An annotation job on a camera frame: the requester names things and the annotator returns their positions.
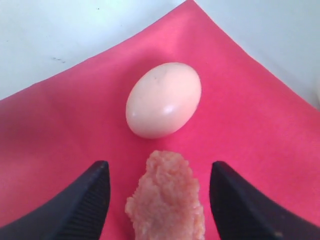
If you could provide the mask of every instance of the ground meat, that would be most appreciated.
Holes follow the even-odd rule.
[[[135,240],[204,240],[199,188],[188,161],[180,154],[154,151],[125,205]]]

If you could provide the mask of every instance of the white surface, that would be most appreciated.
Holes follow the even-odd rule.
[[[0,99],[122,42],[183,0],[0,0]],[[318,0],[196,0],[258,62],[318,107]]]

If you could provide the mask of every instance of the black plastic piece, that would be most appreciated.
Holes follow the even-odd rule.
[[[320,228],[284,209],[227,163],[214,162],[211,212],[222,240],[320,240]]]
[[[47,203],[0,228],[0,240],[98,240],[109,203],[109,165],[97,161]]]

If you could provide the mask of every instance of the pink meat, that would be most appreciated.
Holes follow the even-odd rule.
[[[180,154],[154,151],[125,205],[135,240],[204,240],[199,188],[188,161]]]

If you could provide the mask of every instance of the pink paper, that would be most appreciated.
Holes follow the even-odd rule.
[[[141,139],[127,126],[126,100],[145,72],[165,62],[197,70],[201,102],[176,133]],[[0,101],[0,226],[106,160],[111,202],[101,239],[132,240],[125,203],[154,150],[190,161],[201,184],[206,239],[218,239],[209,203],[216,160],[320,225],[320,113],[187,0],[125,42]]]

